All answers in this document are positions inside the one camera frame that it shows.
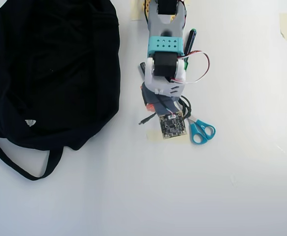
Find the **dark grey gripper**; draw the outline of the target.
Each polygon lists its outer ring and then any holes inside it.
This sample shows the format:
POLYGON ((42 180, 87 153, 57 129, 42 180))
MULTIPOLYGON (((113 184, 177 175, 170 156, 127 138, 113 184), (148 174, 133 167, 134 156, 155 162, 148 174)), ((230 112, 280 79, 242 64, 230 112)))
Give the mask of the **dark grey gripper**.
POLYGON ((178 100, 177 98, 156 95, 147 89, 144 83, 141 85, 141 94, 147 111, 156 112, 158 116, 170 114, 170 112, 161 104, 160 100, 173 113, 180 111, 175 105, 175 102, 178 100))

